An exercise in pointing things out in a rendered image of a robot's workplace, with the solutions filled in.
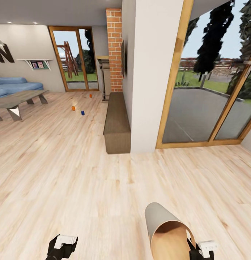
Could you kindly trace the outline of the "trash can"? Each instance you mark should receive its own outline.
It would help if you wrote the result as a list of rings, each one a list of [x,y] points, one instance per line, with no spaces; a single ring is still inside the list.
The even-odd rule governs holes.
[[[146,207],[145,219],[153,260],[190,260],[187,230],[195,248],[196,242],[186,224],[157,202]]]

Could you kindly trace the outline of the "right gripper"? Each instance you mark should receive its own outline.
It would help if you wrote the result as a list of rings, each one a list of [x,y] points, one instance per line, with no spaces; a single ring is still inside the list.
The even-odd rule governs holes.
[[[214,253],[213,251],[209,251],[209,255],[210,257],[208,258],[204,258],[202,256],[202,254],[199,253],[199,246],[196,244],[196,248],[192,245],[191,241],[189,239],[187,239],[187,242],[190,246],[190,251],[189,251],[189,254],[190,254],[190,260],[214,260]]]

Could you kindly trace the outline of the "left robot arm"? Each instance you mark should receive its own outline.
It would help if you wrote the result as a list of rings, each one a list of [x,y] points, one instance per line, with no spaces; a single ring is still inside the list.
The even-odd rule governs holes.
[[[62,260],[69,258],[75,251],[78,237],[68,235],[58,235],[52,239],[48,246],[48,257],[45,260]]]

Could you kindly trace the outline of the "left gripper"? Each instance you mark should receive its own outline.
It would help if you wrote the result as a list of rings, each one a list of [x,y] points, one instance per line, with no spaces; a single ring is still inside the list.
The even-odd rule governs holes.
[[[64,245],[60,249],[56,249],[56,248],[54,248],[54,246],[55,246],[57,237],[55,237],[54,239],[52,239],[50,241],[49,246],[48,246],[47,255],[48,255],[48,257],[50,257],[50,256],[54,257],[56,260],[62,260],[62,258],[68,259],[71,255],[71,253],[75,251],[78,237],[77,237],[75,243],[73,243],[73,244],[64,243]]]

